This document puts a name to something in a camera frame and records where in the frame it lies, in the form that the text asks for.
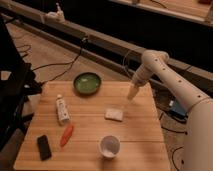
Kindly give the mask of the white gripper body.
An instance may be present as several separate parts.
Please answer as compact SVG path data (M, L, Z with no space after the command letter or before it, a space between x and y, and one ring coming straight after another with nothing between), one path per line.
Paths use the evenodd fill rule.
M132 76L132 84L137 87L142 87L147 84L153 73L144 65L141 64Z

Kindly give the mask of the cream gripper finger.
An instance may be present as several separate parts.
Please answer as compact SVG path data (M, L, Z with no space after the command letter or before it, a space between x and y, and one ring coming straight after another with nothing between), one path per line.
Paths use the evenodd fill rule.
M138 92L139 92L139 87L136 85L131 85L127 95L127 99L132 100L137 95Z

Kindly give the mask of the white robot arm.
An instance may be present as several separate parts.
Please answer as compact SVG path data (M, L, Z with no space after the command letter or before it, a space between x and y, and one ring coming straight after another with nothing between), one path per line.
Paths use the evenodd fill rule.
M213 98L172 70L164 51L145 50L127 98L132 100L152 75L157 75L188 113L180 171L213 171Z

